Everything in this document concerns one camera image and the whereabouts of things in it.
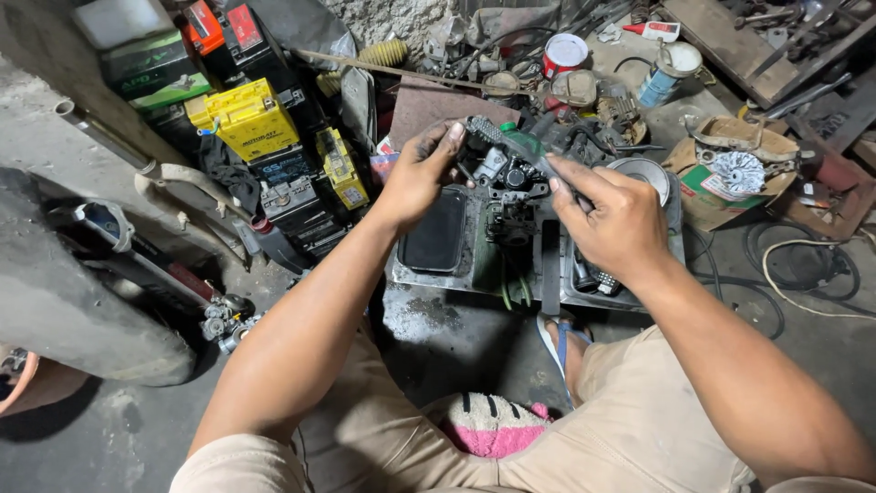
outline glue bottle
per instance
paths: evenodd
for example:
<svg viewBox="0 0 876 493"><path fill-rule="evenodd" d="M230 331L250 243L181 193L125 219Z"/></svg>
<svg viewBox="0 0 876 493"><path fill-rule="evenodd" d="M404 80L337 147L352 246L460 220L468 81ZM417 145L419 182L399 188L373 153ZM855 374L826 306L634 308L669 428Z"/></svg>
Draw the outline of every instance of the glue bottle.
<svg viewBox="0 0 876 493"><path fill-rule="evenodd" d="M664 43L671 43L678 39L681 24L677 22L660 22L652 20L645 24L625 25L624 31L632 31L645 39L663 39Z"/></svg>

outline hand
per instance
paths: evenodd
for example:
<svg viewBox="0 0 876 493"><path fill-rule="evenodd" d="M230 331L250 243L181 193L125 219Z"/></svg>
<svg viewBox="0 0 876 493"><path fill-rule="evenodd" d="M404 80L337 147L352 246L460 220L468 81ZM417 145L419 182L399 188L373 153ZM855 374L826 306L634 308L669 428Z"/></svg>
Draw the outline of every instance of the hand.
<svg viewBox="0 0 876 493"><path fill-rule="evenodd" d="M552 155L547 160L568 182L550 181L554 211L584 258L627 285L673 261L666 215L654 187L614 169L590 169ZM589 198L593 211L584 212L569 186Z"/></svg>
<svg viewBox="0 0 876 493"><path fill-rule="evenodd" d="M370 213L390 221L400 234L410 232L437 200L443 186L464 179L458 169L452 168L464 137L461 120L448 119L408 140Z"/></svg>

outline khaki shorts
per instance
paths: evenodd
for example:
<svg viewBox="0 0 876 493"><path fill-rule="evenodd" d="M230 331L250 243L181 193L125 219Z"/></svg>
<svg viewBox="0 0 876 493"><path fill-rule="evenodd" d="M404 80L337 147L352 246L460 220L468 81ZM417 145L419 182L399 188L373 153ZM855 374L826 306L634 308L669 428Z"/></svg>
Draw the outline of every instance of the khaki shorts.
<svg viewBox="0 0 876 493"><path fill-rule="evenodd" d="M454 487L718 493L740 491L753 480L751 470L718 437L656 326L631 339L593 344L581 371L573 389L584 402L581 407L549 426L526 450L484 459L458 451L407 401L377 348L357 335L336 383L293 436L304 472L289 463L294 457L288 448L237 435L195 454L172 491L224 490L219 487L230 486L227 478L215 477L201 489L206 485L198 476L211 465L236 470L239 463L220 467L219 458L244 453L252 462L244 468L250 478L245 490L259 492L297 491L291 486L304 475L317 493ZM275 481L279 476L283 486ZM273 486L258 489L256 482Z"/></svg>

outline yellow battery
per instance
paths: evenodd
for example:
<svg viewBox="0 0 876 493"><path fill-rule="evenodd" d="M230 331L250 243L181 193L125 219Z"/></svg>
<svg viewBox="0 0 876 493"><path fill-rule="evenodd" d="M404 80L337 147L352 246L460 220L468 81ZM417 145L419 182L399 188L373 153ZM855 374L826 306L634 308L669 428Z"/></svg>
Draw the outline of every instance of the yellow battery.
<svg viewBox="0 0 876 493"><path fill-rule="evenodd" d="M334 128L317 132L316 151L322 157L322 168L325 169L332 188L347 209L352 211L367 204L368 193L365 192L353 160L341 140L341 134Z"/></svg>
<svg viewBox="0 0 876 493"><path fill-rule="evenodd" d="M186 101L186 113L192 125L215 131L244 161L299 140L295 124L266 79Z"/></svg>

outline red battery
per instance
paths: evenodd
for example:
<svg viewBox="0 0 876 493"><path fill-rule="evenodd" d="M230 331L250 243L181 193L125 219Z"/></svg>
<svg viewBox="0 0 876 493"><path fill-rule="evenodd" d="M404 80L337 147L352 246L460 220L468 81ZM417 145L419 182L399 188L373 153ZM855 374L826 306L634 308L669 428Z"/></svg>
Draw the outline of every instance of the red battery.
<svg viewBox="0 0 876 493"><path fill-rule="evenodd" d="M223 28L230 27L228 19L208 0L198 0L182 11L186 18L183 34L204 60L208 72L222 81L240 72L225 44Z"/></svg>

